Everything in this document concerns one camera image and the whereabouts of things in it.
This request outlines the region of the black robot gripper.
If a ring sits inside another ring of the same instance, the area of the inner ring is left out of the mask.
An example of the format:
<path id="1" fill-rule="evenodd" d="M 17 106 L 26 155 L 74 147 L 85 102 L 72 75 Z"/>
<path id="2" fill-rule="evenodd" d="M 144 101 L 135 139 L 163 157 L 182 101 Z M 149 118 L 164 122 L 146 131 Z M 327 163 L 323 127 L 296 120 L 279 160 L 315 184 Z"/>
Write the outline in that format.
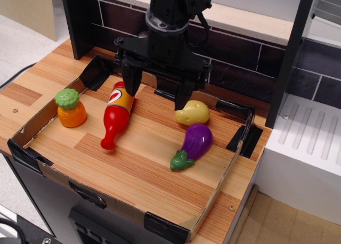
<path id="1" fill-rule="evenodd" d="M 190 50 L 186 38 L 189 19 L 172 25 L 147 10 L 145 21 L 149 28 L 148 38 L 115 39 L 118 48 L 116 57 L 121 61 L 126 91 L 130 96 L 135 96 L 144 71 L 170 79 L 178 82 L 175 111 L 182 110 L 193 90 L 205 87 L 212 65 Z"/>

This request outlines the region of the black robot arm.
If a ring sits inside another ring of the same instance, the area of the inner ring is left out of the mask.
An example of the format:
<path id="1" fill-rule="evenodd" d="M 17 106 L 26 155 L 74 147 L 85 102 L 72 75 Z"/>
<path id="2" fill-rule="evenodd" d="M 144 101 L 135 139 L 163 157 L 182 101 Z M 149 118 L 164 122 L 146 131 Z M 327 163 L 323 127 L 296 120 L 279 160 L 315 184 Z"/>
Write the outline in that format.
<path id="1" fill-rule="evenodd" d="M 129 95 L 136 94 L 143 72 L 177 83 L 175 110 L 184 108 L 193 91 L 205 87 L 212 65 L 192 50 L 205 45 L 208 39 L 190 42 L 188 26 L 190 20 L 198 18 L 209 32 L 203 11 L 211 8 L 211 1 L 150 0 L 145 14 L 147 37 L 115 39 L 115 58 Z"/>

